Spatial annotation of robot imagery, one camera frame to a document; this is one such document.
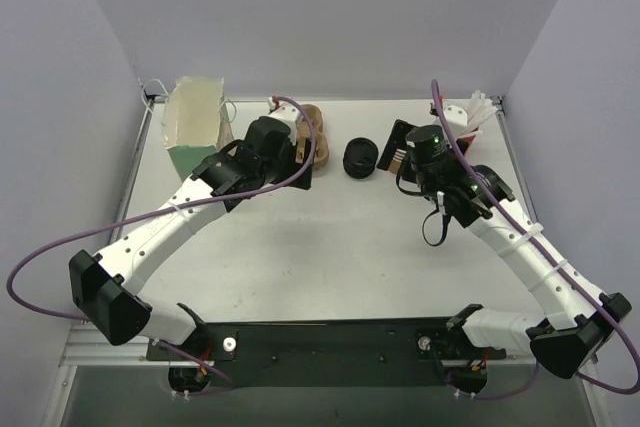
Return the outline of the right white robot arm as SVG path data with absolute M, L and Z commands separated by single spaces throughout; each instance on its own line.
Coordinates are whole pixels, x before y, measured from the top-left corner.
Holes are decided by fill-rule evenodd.
M 476 348 L 532 354 L 550 373 L 572 378 L 609 340 L 612 324 L 631 312 L 630 302 L 583 277 L 494 170 L 463 166 L 440 125 L 395 121 L 379 169 L 388 169 L 397 152 L 404 154 L 397 181 L 416 186 L 409 196 L 431 202 L 444 223 L 455 220 L 488 245 L 542 309 L 532 315 L 473 307 L 451 327 Z

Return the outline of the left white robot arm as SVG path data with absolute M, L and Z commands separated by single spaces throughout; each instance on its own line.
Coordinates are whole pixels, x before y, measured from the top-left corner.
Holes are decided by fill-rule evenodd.
M 204 321 L 183 303 L 142 296 L 155 271 L 209 223 L 231 212 L 240 194 L 280 183 L 298 170 L 298 119 L 282 113 L 254 120 L 245 137 L 209 155 L 154 219 L 94 255 L 69 262 L 74 304 L 118 346 L 136 336 L 159 338 L 183 358 L 204 349 Z

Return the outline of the black coffee lid stack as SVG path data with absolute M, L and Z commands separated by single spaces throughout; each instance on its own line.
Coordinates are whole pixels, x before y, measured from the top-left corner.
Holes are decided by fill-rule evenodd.
M 349 177 L 363 180 L 374 172 L 377 160 L 376 144 L 368 138 L 356 137 L 347 143 L 342 164 Z

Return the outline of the green paper takeout bag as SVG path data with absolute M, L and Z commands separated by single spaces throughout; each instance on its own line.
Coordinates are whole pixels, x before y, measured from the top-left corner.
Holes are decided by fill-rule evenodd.
M 162 135 L 165 149 L 181 181 L 205 157 L 234 139 L 231 123 L 237 110 L 224 93 L 223 78 L 183 76 L 164 103 Z

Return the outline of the red straw holder cup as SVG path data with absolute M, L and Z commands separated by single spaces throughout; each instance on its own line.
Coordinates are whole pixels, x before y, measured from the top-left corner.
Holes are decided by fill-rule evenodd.
M 463 154 L 466 154 L 473 144 L 474 140 L 482 134 L 482 131 L 478 128 L 474 129 L 471 132 L 468 132 L 456 140 L 456 144 L 460 148 Z

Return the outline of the brown cardboard cup carrier stack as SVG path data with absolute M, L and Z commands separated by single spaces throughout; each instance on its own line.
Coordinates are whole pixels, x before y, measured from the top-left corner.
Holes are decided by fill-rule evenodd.
M 323 169 L 329 160 L 329 146 L 324 134 L 324 120 L 322 111 L 313 104 L 303 104 L 302 109 L 311 120 L 308 123 L 304 117 L 300 117 L 296 135 L 296 155 L 295 162 L 302 164 L 305 161 L 307 144 L 311 142 L 312 135 L 315 135 L 315 153 L 312 170 L 317 172 Z

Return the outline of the white wrapped straws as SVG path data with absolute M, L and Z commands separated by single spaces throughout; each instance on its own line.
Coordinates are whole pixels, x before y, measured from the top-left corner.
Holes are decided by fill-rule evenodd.
M 460 134 L 460 138 L 473 136 L 479 127 L 494 116 L 498 111 L 498 107 L 494 104 L 490 97 L 483 92 L 476 90 L 469 99 L 467 104 L 467 125 L 465 130 Z

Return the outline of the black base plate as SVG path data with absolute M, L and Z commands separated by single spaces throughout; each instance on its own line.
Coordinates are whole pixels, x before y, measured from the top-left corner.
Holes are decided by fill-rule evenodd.
M 209 324 L 186 350 L 207 354 L 213 386 L 422 387 L 443 384 L 449 367 L 503 360 L 475 347 L 445 317 Z

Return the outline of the aluminium front rail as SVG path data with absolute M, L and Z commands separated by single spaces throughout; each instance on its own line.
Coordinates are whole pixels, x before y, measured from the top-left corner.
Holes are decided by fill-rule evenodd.
M 169 362 L 146 358 L 148 343 L 144 337 L 135 337 L 128 343 L 113 346 L 94 326 L 75 324 L 69 330 L 59 366 L 169 366 Z

